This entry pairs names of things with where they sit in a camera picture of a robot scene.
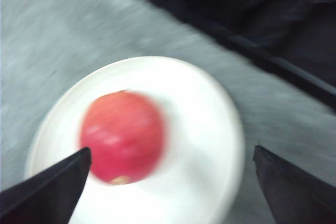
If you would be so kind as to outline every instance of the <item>apple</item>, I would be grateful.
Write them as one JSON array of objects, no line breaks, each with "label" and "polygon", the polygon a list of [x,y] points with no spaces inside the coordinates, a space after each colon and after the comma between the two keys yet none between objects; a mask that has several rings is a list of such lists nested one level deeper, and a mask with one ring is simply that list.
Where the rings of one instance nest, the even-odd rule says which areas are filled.
[{"label": "apple", "polygon": [[153,172],[160,160],[164,120],[159,108],[142,94],[107,94],[90,105],[79,143],[91,149],[91,172],[100,180],[136,182]]}]

